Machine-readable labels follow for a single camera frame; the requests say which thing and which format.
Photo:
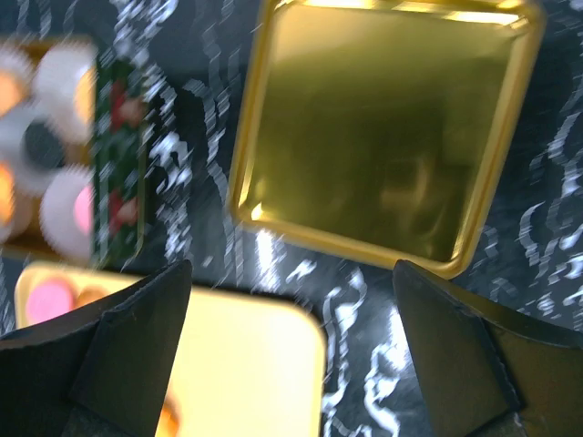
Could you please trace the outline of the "gold tin lid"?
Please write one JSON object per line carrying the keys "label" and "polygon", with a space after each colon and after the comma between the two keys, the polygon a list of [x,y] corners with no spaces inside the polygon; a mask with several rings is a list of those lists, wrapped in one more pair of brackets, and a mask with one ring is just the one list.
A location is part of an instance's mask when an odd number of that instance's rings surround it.
{"label": "gold tin lid", "polygon": [[451,279],[476,249],[538,1],[263,1],[230,172],[241,222]]}

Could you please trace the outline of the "orange bear cookie top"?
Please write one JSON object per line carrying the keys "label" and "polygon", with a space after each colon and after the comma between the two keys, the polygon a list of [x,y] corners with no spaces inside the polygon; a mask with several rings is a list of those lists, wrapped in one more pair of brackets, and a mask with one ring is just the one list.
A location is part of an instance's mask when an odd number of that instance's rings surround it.
{"label": "orange bear cookie top", "polygon": [[15,182],[11,168],[4,161],[0,164],[0,219],[8,223],[15,211]]}

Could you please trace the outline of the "tan ridged round cookie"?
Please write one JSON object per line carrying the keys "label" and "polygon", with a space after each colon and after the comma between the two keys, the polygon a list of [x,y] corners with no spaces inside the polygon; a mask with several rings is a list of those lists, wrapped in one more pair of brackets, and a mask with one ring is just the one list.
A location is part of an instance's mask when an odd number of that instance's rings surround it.
{"label": "tan ridged round cookie", "polygon": [[95,112],[95,71],[88,69],[77,81],[75,110],[86,125],[93,121]]}

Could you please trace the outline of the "black round cookie top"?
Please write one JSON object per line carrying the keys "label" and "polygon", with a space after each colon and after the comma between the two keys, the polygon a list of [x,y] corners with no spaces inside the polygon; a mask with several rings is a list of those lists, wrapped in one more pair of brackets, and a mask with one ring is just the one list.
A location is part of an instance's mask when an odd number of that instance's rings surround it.
{"label": "black round cookie top", "polygon": [[36,168],[51,170],[65,165],[66,155],[60,139],[42,122],[31,123],[24,133],[26,158]]}

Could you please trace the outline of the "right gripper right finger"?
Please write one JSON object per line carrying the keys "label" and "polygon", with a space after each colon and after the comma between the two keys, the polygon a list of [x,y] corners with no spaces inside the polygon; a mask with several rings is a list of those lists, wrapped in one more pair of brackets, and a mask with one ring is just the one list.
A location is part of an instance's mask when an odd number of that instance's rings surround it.
{"label": "right gripper right finger", "polygon": [[437,436],[579,436],[582,335],[407,260],[394,293]]}

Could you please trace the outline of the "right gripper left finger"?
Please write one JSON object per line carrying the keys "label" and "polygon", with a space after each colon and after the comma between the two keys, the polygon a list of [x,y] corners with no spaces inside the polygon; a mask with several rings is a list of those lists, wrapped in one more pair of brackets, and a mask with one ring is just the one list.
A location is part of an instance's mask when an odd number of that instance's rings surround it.
{"label": "right gripper left finger", "polygon": [[190,288],[182,260],[2,336],[2,435],[154,435]]}

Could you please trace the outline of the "plain orange round cookie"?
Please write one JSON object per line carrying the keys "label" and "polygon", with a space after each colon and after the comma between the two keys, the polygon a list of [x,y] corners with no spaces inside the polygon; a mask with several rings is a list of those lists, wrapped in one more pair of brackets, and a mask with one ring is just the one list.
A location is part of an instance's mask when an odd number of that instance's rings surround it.
{"label": "plain orange round cookie", "polygon": [[0,114],[3,116],[26,97],[26,86],[22,81],[6,72],[0,77]]}

